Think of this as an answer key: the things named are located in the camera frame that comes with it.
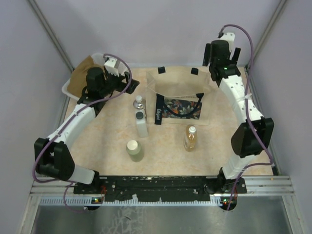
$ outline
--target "metal floor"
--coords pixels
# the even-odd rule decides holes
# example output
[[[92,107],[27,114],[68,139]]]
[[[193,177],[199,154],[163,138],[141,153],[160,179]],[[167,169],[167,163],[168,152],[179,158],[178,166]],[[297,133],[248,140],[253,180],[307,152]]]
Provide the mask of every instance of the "metal floor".
[[[39,206],[32,234],[288,234],[282,198],[240,197],[232,212],[219,207],[100,207],[76,214]]]

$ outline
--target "round bottle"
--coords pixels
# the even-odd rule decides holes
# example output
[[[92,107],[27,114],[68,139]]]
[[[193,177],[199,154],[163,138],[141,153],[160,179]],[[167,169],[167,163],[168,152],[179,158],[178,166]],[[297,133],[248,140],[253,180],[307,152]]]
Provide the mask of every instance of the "round bottle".
[[[187,152],[194,150],[197,142],[197,132],[196,128],[192,125],[186,127],[186,132],[184,135],[184,148]]]
[[[145,112],[146,100],[144,100],[141,95],[138,95],[136,96],[136,99],[133,102],[133,106],[137,110],[143,110]]]
[[[144,151],[140,142],[130,140],[126,146],[126,151],[133,162],[140,162],[143,159]]]

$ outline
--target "white bottle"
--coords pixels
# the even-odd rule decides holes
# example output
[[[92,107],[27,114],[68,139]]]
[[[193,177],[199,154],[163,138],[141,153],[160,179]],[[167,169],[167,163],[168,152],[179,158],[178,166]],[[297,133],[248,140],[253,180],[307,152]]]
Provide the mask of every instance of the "white bottle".
[[[144,115],[144,110],[136,111],[136,128],[139,137],[147,137],[147,124],[146,118]]]
[[[139,111],[143,110],[144,116],[146,116],[146,100],[144,100],[141,95],[136,96],[133,106]]]

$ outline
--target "tote bag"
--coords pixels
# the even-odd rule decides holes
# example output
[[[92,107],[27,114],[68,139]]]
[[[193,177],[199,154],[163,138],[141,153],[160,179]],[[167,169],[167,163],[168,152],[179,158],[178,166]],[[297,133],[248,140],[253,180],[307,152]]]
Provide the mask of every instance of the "tote bag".
[[[146,75],[148,123],[208,125],[215,90],[210,74],[191,67],[158,67]]]

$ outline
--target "bottle cap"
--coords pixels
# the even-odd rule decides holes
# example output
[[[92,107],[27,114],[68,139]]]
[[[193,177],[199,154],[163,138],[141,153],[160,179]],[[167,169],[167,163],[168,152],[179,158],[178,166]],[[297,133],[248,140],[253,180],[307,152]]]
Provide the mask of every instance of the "bottle cap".
[[[137,102],[142,102],[143,98],[141,95],[136,96],[136,101]]]
[[[136,118],[137,119],[143,119],[144,118],[144,114],[143,114],[143,112],[141,112],[141,111],[138,111],[137,113],[136,113]]]
[[[136,140],[130,140],[127,144],[129,150],[136,150],[138,148],[138,143]]]
[[[189,128],[189,133],[195,133],[196,132],[196,128],[194,126],[191,126]]]

